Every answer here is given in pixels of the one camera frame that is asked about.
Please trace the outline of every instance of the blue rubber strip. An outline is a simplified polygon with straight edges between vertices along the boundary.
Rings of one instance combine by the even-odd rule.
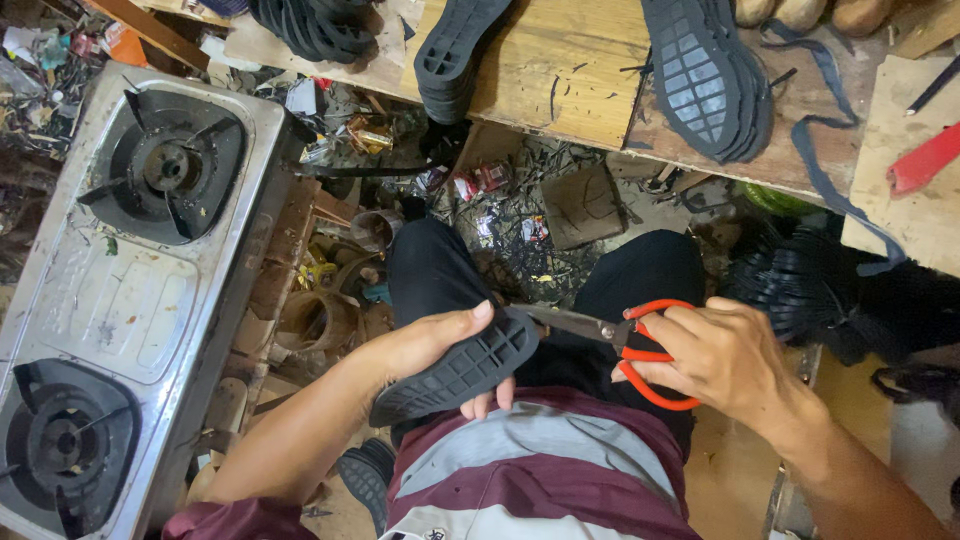
[[[820,163],[817,161],[817,152],[813,147],[813,140],[810,138],[810,130],[807,127],[811,123],[817,123],[836,130],[848,130],[860,124],[860,119],[856,113],[853,112],[850,100],[847,99],[847,92],[843,89],[843,82],[840,79],[840,73],[837,71],[833,54],[830,53],[826,45],[820,41],[803,37],[801,34],[787,28],[785,24],[777,19],[767,19],[764,21],[760,26],[760,32],[762,35],[765,35],[767,32],[772,32],[783,40],[783,42],[767,41],[766,36],[764,36],[764,40],[760,44],[763,48],[792,49],[794,47],[803,47],[810,51],[813,60],[817,63],[817,67],[820,68],[824,83],[827,84],[834,99],[836,99],[837,109],[844,113],[846,119],[821,116],[819,114],[808,114],[793,125],[793,128],[790,130],[790,139],[793,141],[793,146],[797,149],[797,152],[800,153],[800,157],[804,160],[806,174],[810,177],[810,183],[813,184],[813,188],[817,190],[817,193],[824,198],[827,206],[841,215],[848,215],[860,222],[867,230],[883,240],[883,244],[886,246],[887,260],[883,262],[862,263],[856,267],[856,273],[860,276],[875,276],[876,274],[891,270],[906,260],[906,253],[896,239],[890,236],[890,234],[880,226],[870,221],[865,211],[854,206],[850,199],[844,197],[837,191],[836,186],[833,185],[833,181],[831,181],[827,173],[820,168]]]

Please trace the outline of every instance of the stainless steel stove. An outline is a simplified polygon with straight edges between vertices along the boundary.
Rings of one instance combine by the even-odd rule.
[[[303,147],[274,103],[96,85],[0,332],[0,522],[31,538],[172,514]]]

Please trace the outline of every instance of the stack of shoe soles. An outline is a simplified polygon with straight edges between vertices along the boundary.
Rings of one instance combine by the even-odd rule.
[[[450,347],[433,365],[388,386],[373,402],[370,425],[392,426],[452,410],[491,390],[533,355],[540,343],[523,311],[498,309],[480,333]]]
[[[370,0],[250,0],[253,18],[309,61],[354,63],[373,44],[362,28]]]
[[[447,0],[414,60],[420,98],[441,124],[464,119],[484,52],[510,20],[515,0]]]
[[[773,97],[740,42],[728,0],[641,0],[660,110],[687,144],[721,163],[770,140]]]
[[[367,439],[337,458],[337,474],[350,495],[370,511],[377,538],[387,526],[387,486],[395,461],[394,451],[380,439]]]

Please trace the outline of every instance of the scissors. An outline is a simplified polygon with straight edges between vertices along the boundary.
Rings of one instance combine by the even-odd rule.
[[[688,410],[700,404],[700,401],[696,398],[686,398],[682,400],[668,400],[664,398],[657,392],[654,392],[640,374],[636,372],[634,366],[630,365],[630,360],[641,362],[672,362],[674,359],[673,356],[667,353],[638,351],[627,346],[627,338],[633,332],[645,335],[654,342],[657,341],[650,335],[650,332],[647,331],[647,327],[640,323],[638,320],[640,317],[648,313],[653,313],[654,311],[667,309],[668,307],[686,307],[687,309],[693,309],[693,305],[682,300],[655,300],[643,306],[624,309],[623,318],[625,320],[622,323],[609,323],[596,317],[590,317],[589,315],[573,311],[554,309],[553,307],[516,304],[512,305],[512,307],[529,313],[530,316],[547,326],[613,345],[616,353],[623,358],[616,364],[616,367],[627,376],[627,380],[634,385],[634,388],[654,405],[668,410]]]

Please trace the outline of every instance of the stove burner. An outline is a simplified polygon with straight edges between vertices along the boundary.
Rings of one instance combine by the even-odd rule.
[[[116,382],[58,359],[16,366],[13,375],[19,396],[12,392],[0,410],[0,502],[68,539],[99,529],[130,466],[134,401]]]
[[[77,202],[113,227],[164,244],[200,238],[219,218],[246,145],[240,119],[198,98],[125,91]]]
[[[173,142],[157,146],[143,163],[143,179],[157,191],[189,189],[197,182],[203,165],[192,149]]]

